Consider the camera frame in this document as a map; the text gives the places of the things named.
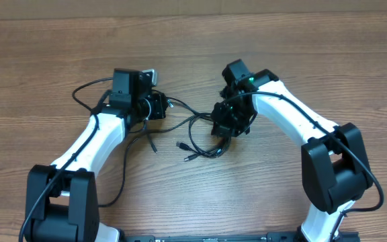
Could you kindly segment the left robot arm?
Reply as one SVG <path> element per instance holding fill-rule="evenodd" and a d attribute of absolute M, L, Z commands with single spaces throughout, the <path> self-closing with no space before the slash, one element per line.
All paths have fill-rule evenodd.
<path fill-rule="evenodd" d="M 19 241 L 123 241 L 121 230 L 100 221 L 96 178 L 130 129 L 165 117 L 167 101 L 153 93 L 154 69 L 115 69 L 89 123 L 72 146 L 50 165 L 28 173 L 25 219 Z"/>

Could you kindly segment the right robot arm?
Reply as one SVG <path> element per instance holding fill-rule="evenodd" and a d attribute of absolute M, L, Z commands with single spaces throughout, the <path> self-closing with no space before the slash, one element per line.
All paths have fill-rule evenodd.
<path fill-rule="evenodd" d="M 249 133 L 257 115 L 270 119 L 300 147 L 302 186 L 311 202 L 304 222 L 290 232 L 269 232 L 266 241 L 359 241 L 341 232 L 343 217 L 372 186 L 366 148 L 352 123 L 338 125 L 293 96 L 268 69 L 251 72 L 241 59 L 225 67 L 223 102 L 214 106 L 212 134 L 224 138 Z"/>

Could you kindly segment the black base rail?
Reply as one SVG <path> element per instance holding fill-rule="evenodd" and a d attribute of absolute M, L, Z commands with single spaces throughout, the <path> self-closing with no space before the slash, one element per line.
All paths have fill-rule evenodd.
<path fill-rule="evenodd" d="M 300 231 L 270 232 L 266 235 L 180 236 L 154 237 L 152 235 L 127 236 L 121 242 L 302 242 L 307 241 Z"/>

